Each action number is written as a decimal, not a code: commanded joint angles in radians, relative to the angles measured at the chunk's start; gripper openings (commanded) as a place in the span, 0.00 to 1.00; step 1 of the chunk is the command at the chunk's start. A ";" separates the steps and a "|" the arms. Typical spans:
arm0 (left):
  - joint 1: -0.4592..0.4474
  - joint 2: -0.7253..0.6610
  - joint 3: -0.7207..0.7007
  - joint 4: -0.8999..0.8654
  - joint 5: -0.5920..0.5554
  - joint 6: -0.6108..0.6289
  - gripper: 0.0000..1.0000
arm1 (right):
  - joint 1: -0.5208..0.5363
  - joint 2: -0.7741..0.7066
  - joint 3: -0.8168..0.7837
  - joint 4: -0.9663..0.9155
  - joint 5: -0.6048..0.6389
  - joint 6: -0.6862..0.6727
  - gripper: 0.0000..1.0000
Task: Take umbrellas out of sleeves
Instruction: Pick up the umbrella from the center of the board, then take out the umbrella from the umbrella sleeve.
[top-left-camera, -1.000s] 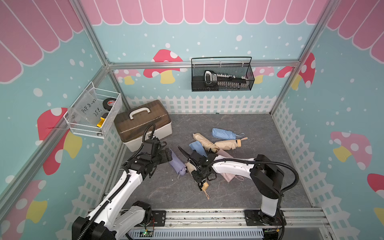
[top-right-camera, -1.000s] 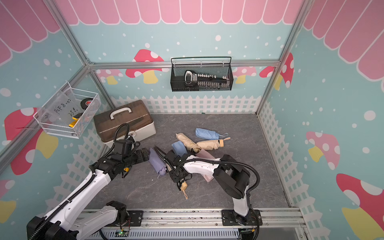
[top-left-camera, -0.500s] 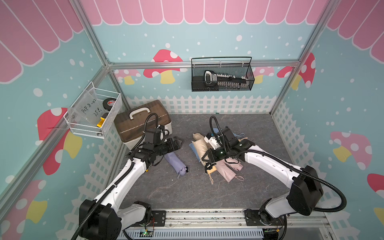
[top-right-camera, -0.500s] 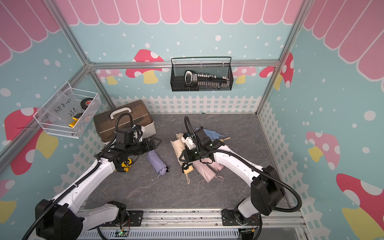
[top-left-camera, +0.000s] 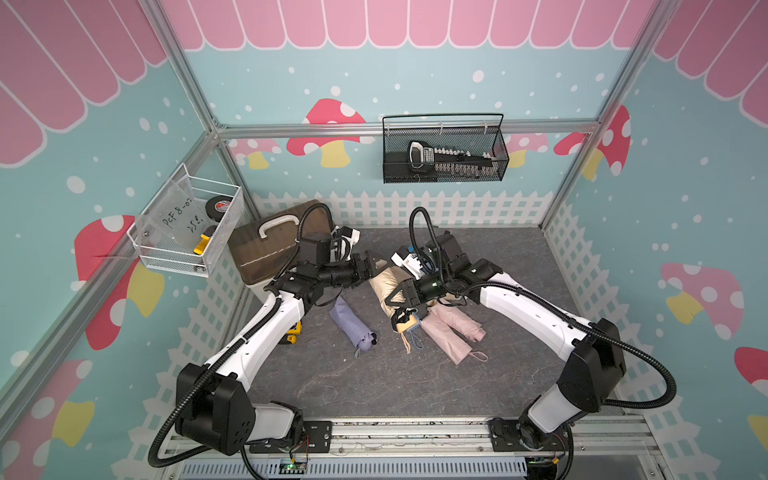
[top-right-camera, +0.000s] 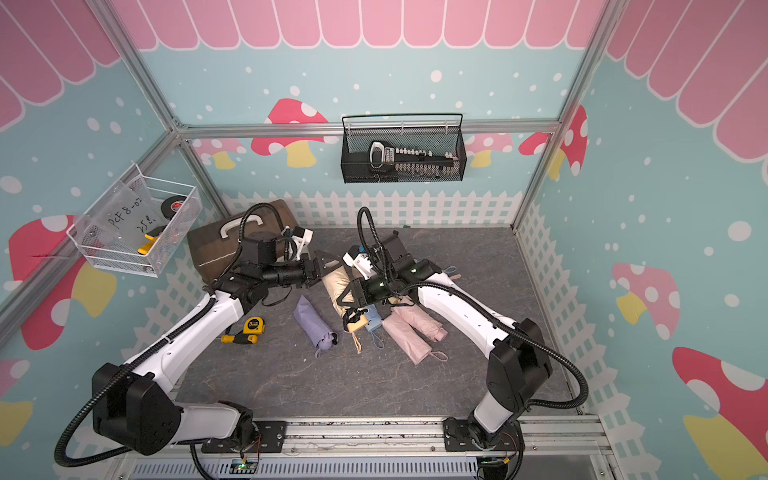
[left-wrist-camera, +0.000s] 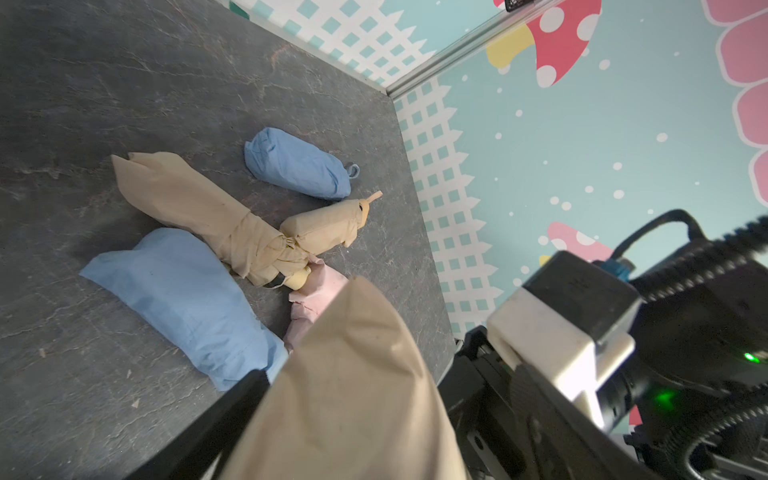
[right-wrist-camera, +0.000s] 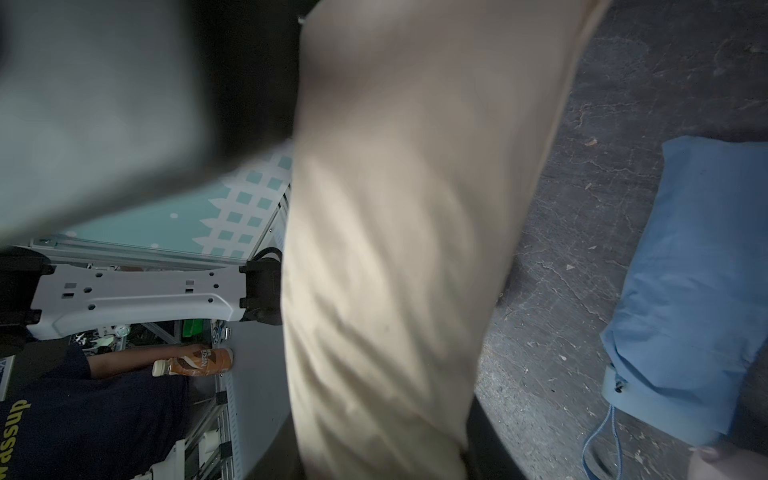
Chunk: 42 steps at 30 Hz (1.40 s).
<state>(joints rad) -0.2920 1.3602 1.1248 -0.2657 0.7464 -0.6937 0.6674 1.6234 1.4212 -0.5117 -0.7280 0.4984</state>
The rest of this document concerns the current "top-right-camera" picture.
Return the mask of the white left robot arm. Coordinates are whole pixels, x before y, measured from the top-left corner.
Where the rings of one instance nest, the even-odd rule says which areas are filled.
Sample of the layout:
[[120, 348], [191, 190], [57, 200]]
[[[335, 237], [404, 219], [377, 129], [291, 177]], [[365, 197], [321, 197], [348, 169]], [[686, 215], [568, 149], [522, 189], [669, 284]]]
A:
[[[193, 310], [126, 362], [106, 363], [93, 375], [92, 396], [65, 427], [54, 461], [83, 467], [134, 451], [153, 455], [169, 444], [195, 446], [208, 439], [245, 452], [260, 438], [251, 409], [231, 401], [178, 404], [169, 396], [194, 360], [227, 328], [265, 301], [271, 289], [311, 287], [328, 270], [295, 243], [292, 228], [271, 203], [242, 215], [232, 259]], [[117, 448], [74, 458], [67, 452], [82, 422]]]

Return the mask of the beige umbrella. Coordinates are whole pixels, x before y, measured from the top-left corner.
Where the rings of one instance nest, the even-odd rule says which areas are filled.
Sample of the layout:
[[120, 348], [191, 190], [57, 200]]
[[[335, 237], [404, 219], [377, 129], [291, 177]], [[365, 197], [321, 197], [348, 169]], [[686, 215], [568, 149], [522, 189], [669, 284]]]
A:
[[[341, 266], [338, 268], [338, 270], [339, 270], [339, 284], [324, 285], [324, 286], [326, 288], [327, 293], [330, 296], [334, 310], [342, 319], [342, 327], [343, 327], [344, 311], [346, 308], [350, 307], [350, 306], [345, 306], [345, 303], [351, 303], [354, 299], [353, 299], [351, 290], [349, 289], [349, 286], [350, 286], [349, 275]], [[353, 343], [355, 345], [356, 353], [360, 354], [362, 352], [362, 345], [357, 337], [357, 332], [359, 330], [345, 330], [344, 327], [343, 327], [343, 330], [351, 336], [351, 339], [353, 340]]]

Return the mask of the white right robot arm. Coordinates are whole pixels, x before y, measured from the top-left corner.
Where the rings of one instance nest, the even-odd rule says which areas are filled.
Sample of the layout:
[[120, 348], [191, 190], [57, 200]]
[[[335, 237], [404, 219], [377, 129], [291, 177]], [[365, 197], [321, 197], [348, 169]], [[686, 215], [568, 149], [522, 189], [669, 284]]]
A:
[[[373, 275], [352, 280], [337, 297], [344, 326], [351, 327], [365, 307], [398, 298], [436, 312], [469, 338], [488, 360], [486, 393], [467, 419], [467, 436], [479, 448], [489, 449], [506, 426], [532, 407], [568, 410], [586, 402], [585, 375], [566, 356], [545, 345], [535, 322], [516, 322], [489, 309], [456, 286], [434, 262], [414, 260], [397, 232], [381, 239], [368, 207], [358, 210], [356, 222]], [[551, 401], [534, 396], [551, 377], [552, 361], [576, 380], [575, 398]]]

